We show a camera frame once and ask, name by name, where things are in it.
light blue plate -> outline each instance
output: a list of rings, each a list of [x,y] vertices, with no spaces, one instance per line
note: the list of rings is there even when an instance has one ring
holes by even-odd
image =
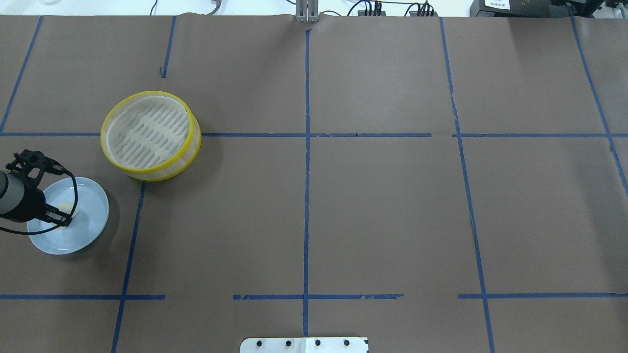
[[[95,181],[78,176],[78,204],[75,217],[68,227],[59,227],[54,231],[30,236],[33,244],[44,253],[63,255],[78,251],[91,244],[107,224],[109,218],[109,200],[107,194]],[[50,185],[43,191],[48,205],[57,206],[62,202],[74,203],[72,179],[66,178]],[[29,232],[38,232],[54,224],[38,219],[28,221]]]

white bracket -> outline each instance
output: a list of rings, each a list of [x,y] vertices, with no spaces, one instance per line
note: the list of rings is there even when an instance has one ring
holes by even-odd
[[[318,22],[318,0],[295,0],[297,22]]]
[[[240,353],[368,353],[365,337],[301,337],[283,339],[246,339]]]

blue tape line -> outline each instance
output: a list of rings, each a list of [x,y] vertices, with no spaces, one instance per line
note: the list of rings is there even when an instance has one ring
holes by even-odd
[[[18,93],[19,83],[22,81],[22,76],[24,75],[24,71],[26,70],[26,64],[28,63],[28,59],[31,57],[31,53],[33,52],[33,47],[35,46],[35,41],[37,40],[37,35],[39,34],[42,22],[43,16],[40,16],[39,21],[37,21],[37,27],[35,28],[35,32],[33,33],[33,38],[31,39],[31,45],[28,46],[28,51],[26,52],[26,56],[24,57],[24,62],[22,62],[22,67],[19,70],[18,79],[15,80],[15,86],[13,86],[13,92],[11,93],[11,97],[9,98],[9,104],[7,104],[6,110],[4,111],[2,123],[0,123],[0,133],[4,131],[4,126],[6,125],[6,121],[9,118],[9,113],[11,112],[13,100],[15,99],[15,95]]]
[[[457,138],[605,138],[605,134],[454,134]]]
[[[530,298],[628,298],[628,293],[488,293],[488,299],[530,299]],[[482,294],[458,294],[458,299],[482,299]]]
[[[397,134],[397,133],[331,133],[311,134],[313,138],[430,138],[431,134]]]
[[[120,300],[120,295],[1,294],[0,300]],[[165,300],[165,295],[128,295],[126,300]]]
[[[124,273],[124,283],[122,284],[122,294],[120,295],[120,307],[118,308],[118,316],[116,320],[116,330],[114,332],[114,340],[111,344],[111,353],[115,353],[117,349],[117,340],[120,336],[120,326],[122,325],[122,314],[124,313],[124,302],[126,301],[126,292],[129,288],[129,277],[131,275],[131,265],[133,264],[133,253],[135,252],[135,242],[138,238],[139,215],[144,204],[144,191],[146,190],[146,182],[142,182],[139,190],[138,209],[135,213],[135,224],[133,225],[133,236],[131,237],[131,246],[129,247],[129,258],[126,262],[126,272]]]
[[[609,146],[611,153],[613,154],[613,158],[615,159],[615,165],[617,166],[617,171],[619,172],[619,178],[622,180],[622,184],[624,186],[624,193],[626,197],[628,197],[628,183],[626,183],[626,177],[624,175],[624,169],[622,168],[622,164],[619,161],[619,157],[617,156],[617,151],[615,150],[615,144],[613,143],[613,137],[610,134],[609,125],[606,122],[606,117],[604,116],[604,111],[602,110],[602,105],[600,104],[600,99],[597,96],[597,91],[595,90],[595,85],[593,84],[593,79],[591,78],[591,73],[588,70],[587,60],[585,59],[585,54],[582,51],[582,46],[580,44],[580,37],[578,36],[578,29],[576,28],[576,21],[573,16],[571,16],[571,28],[573,29],[573,36],[576,39],[576,46],[578,47],[578,53],[580,54],[580,60],[582,61],[582,67],[585,69],[585,74],[587,75],[587,80],[589,83],[589,87],[591,88],[591,93],[593,94],[593,99],[595,100],[595,106],[597,106],[597,112],[600,114],[600,120],[602,120],[602,125],[604,126],[604,131],[609,139]]]
[[[460,121],[458,120],[458,109],[456,108],[456,102],[453,99],[453,80],[452,80],[452,70],[449,63],[449,54],[447,50],[447,39],[445,38],[445,24],[443,22],[443,18],[438,18],[440,20],[440,34],[443,40],[443,52],[445,53],[445,66],[447,68],[447,79],[449,81],[449,93],[452,99],[452,110],[453,116],[455,118],[456,125],[456,134],[458,135],[458,149],[460,152],[460,163],[462,164],[462,176],[465,181],[465,191],[467,193],[467,204],[469,209],[469,218],[471,220],[471,229],[473,232],[473,238],[475,242],[475,260],[477,263],[477,272],[480,278],[480,290],[482,291],[482,304],[484,306],[484,321],[486,323],[486,332],[489,339],[489,350],[490,353],[495,353],[495,343],[493,341],[493,329],[490,323],[490,312],[489,312],[489,301],[486,297],[486,285],[484,282],[484,270],[482,269],[482,256],[480,255],[480,242],[477,238],[477,228],[475,226],[475,216],[473,211],[473,201],[471,199],[471,189],[469,187],[469,180],[467,174],[467,162],[465,161],[465,153],[462,145],[462,138],[460,137]]]
[[[306,134],[299,133],[279,133],[279,134],[256,134],[256,133],[204,133],[204,137],[213,138],[304,138]]]
[[[172,24],[170,25],[170,38],[168,39],[168,49],[166,50],[166,60],[163,63],[163,67],[159,68],[161,77],[166,78],[168,73],[168,62],[170,61],[170,50],[172,49],[172,38],[175,36],[176,16],[172,16]]]
[[[98,137],[100,133],[1,133],[0,136],[17,137]]]
[[[308,294],[308,300],[395,300],[403,294]],[[234,295],[234,300],[302,300],[301,294],[245,294]]]
[[[310,294],[310,30],[305,31],[305,220],[303,224],[303,336],[309,336]]]

plate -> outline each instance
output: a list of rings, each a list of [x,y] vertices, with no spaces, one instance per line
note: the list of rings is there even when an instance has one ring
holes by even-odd
[[[68,227],[30,236],[33,244],[44,253],[64,255],[73,253],[91,244],[102,232],[109,218],[109,200],[98,183],[81,176],[76,177],[78,204],[75,216]],[[43,191],[48,205],[57,206],[62,202],[74,204],[72,179],[66,178],[50,185]],[[26,223],[29,232],[38,232],[54,224],[33,219]]]

white metal plate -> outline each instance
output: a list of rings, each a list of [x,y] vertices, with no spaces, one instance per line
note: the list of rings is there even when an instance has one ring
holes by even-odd
[[[365,337],[246,339],[240,353],[368,353],[368,342]]]

